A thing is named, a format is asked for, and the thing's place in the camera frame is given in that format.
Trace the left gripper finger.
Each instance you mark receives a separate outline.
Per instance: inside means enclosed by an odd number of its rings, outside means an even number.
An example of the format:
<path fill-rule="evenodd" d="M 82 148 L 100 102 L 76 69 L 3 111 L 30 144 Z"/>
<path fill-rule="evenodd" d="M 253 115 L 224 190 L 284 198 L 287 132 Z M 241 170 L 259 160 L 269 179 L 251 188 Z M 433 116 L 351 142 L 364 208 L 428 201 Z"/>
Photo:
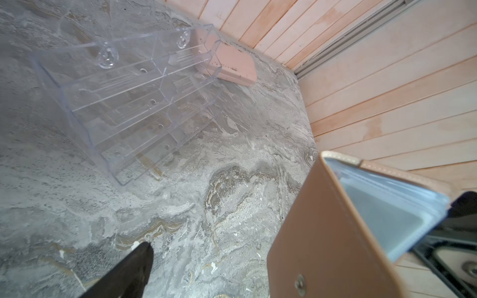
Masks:
<path fill-rule="evenodd" d="M 141 298 L 149 282 L 154 250 L 142 242 L 81 298 Z"/>

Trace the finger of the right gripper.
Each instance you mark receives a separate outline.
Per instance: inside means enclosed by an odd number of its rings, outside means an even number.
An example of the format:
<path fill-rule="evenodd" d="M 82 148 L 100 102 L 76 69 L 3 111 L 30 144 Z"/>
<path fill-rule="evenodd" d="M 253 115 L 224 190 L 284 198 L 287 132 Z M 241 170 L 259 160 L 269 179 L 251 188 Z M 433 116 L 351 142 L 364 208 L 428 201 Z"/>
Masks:
<path fill-rule="evenodd" d="M 477 193 L 464 192 L 411 252 L 457 297 L 477 296 Z"/>

